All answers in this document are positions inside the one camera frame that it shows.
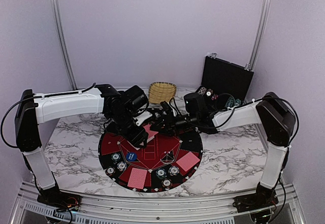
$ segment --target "round poker mat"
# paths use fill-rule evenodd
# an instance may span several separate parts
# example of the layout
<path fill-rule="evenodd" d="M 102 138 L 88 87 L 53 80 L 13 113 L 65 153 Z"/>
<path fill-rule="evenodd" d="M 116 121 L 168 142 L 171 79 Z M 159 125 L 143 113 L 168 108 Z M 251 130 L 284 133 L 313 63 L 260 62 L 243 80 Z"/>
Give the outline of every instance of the round poker mat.
<path fill-rule="evenodd" d="M 106 175 L 122 187 L 144 193 L 170 190 L 187 181 L 199 167 L 202 153 L 196 131 L 178 137 L 157 134 L 139 150 L 113 133 L 104 133 L 99 143 Z"/>

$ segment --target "wicker basket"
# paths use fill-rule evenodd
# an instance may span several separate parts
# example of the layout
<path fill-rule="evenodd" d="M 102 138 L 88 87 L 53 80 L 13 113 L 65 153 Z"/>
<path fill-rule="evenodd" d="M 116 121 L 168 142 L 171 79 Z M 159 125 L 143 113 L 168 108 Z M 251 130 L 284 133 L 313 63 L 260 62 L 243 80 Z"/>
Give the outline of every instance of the wicker basket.
<path fill-rule="evenodd" d="M 149 87 L 149 102 L 160 104 L 162 101 L 169 102 L 176 94 L 176 85 L 165 82 L 155 82 Z"/>

